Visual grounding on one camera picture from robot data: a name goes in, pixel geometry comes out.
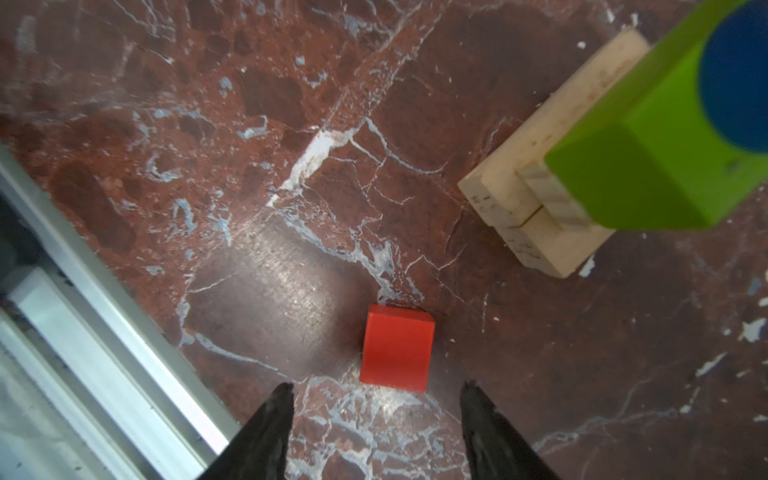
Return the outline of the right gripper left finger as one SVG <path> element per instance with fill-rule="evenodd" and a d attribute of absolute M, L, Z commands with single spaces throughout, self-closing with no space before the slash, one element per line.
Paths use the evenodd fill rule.
<path fill-rule="evenodd" d="M 293 418 L 294 385 L 281 383 L 199 479 L 284 479 Z"/>

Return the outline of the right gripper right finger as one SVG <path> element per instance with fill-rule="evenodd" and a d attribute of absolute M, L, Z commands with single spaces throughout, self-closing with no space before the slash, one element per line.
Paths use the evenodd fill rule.
<path fill-rule="evenodd" d="M 472 479 L 559 479 L 476 382 L 462 386 L 460 409 Z"/>

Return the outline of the red block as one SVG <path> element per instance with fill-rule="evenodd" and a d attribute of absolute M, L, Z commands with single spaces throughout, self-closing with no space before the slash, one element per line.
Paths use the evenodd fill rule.
<path fill-rule="evenodd" d="M 426 312 L 371 305 L 359 379 L 362 383 L 424 393 L 435 321 Z"/>

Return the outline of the wood block with writing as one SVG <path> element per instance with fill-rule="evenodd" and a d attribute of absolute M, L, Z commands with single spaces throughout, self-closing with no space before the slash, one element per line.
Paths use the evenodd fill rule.
<path fill-rule="evenodd" d="M 563 229 L 545 207 L 521 226 L 494 229 L 523 266 L 559 279 L 575 272 L 615 233 L 600 226 Z"/>

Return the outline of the green block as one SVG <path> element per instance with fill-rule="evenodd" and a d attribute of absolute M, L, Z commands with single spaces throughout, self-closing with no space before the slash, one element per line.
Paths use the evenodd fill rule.
<path fill-rule="evenodd" d="M 599 226 L 706 229 L 767 176 L 765 154 L 714 128 L 698 73 L 715 28 L 747 1 L 705 1 L 546 155 L 545 163 Z"/>

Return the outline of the blue cylinder block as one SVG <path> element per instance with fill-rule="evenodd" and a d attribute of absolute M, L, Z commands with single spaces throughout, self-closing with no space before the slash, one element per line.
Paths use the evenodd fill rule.
<path fill-rule="evenodd" d="M 703 108 L 719 134 L 767 152 L 767 3 L 747 1 L 710 35 L 698 73 Z"/>

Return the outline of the grooved wood block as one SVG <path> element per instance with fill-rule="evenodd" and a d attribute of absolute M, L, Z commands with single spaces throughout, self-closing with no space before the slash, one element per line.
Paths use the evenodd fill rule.
<path fill-rule="evenodd" d="M 527 163 L 519 175 L 563 229 L 585 230 L 597 226 L 543 160 Z"/>

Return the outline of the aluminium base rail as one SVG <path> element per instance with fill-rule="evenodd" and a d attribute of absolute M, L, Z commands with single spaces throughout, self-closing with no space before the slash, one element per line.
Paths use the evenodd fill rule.
<path fill-rule="evenodd" d="M 237 422 L 1 154 L 1 475 L 195 479 Z"/>

